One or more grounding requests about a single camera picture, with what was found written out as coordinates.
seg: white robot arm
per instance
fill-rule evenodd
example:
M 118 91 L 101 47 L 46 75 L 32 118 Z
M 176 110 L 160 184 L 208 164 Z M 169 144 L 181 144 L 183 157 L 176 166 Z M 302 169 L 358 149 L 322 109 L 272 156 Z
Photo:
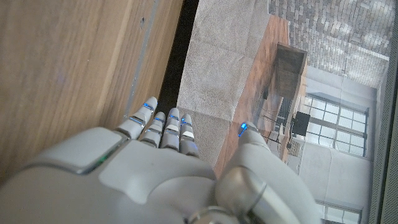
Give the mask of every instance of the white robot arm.
M 156 106 L 151 97 L 115 131 L 89 129 L 31 160 L 0 188 L 2 223 L 320 223 L 252 123 L 217 180 L 191 117 L 173 108 L 148 125 Z

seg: wooden panel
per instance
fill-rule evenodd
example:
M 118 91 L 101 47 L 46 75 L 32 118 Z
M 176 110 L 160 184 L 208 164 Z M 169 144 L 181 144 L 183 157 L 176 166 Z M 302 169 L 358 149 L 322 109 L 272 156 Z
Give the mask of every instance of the wooden panel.
M 181 3 L 158 5 L 148 47 L 159 52 L 146 62 L 153 68 L 145 73 L 151 81 L 137 92 L 162 80 L 170 52 L 165 46 L 172 45 Z M 148 24 L 142 18 L 150 18 L 153 5 L 145 0 L 0 3 L 0 182 L 42 149 L 122 120 Z
M 278 93 L 293 100 L 295 88 L 307 61 L 307 52 L 284 44 L 278 44 L 277 52 Z
M 178 24 L 175 15 L 180 14 L 182 3 L 182 0 L 159 2 L 130 113 L 138 110 L 142 99 L 159 96 Z
M 153 7 L 154 1 L 143 1 L 142 4 L 133 4 L 132 6 L 132 13 L 129 14 L 127 22 L 129 25 L 126 26 L 125 35 L 121 42 L 119 56 L 114 68 L 114 75 L 106 95 L 99 122 L 100 126 L 114 128 L 123 119 Z

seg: gray stone tile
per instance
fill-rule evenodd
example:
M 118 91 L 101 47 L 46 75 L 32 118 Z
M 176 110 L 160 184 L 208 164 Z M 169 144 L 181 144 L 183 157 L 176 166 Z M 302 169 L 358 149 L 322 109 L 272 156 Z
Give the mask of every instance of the gray stone tile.
M 232 121 L 252 59 L 191 40 L 177 106 Z
M 192 39 L 244 54 L 255 0 L 199 2 Z

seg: blue led light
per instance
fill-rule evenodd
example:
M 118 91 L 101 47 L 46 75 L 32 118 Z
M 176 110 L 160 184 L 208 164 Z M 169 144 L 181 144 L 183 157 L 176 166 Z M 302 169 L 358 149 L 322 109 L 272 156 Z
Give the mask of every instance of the blue led light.
M 242 136 L 243 132 L 244 132 L 245 130 L 247 130 L 248 126 L 246 125 L 246 123 L 243 123 L 243 124 L 241 125 L 241 128 L 243 128 L 243 130 L 242 130 L 241 134 L 238 135 L 238 137 L 241 137 L 241 136 Z

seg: wooden floor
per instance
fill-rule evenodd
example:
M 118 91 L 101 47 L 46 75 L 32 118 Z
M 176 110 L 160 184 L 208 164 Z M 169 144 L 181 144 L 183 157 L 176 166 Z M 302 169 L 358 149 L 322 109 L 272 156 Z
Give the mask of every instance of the wooden floor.
M 182 3 L 0 1 L 0 182 L 158 96 Z
M 258 108 L 264 108 L 272 116 L 277 115 L 280 97 L 276 93 L 274 61 L 277 53 L 277 44 L 282 42 L 289 44 L 288 21 L 276 16 L 271 16 L 264 37 L 261 40 L 259 50 L 254 58 L 252 69 L 246 80 L 238 105 L 235 109 L 233 122 L 224 140 L 218 156 L 215 172 L 219 177 L 226 163 L 231 159 L 238 147 L 238 129 L 245 121 L 258 120 L 255 124 L 262 134 L 269 134 L 272 130 L 273 122 L 258 119 Z M 262 91 L 267 86 L 269 97 L 266 101 L 261 101 Z

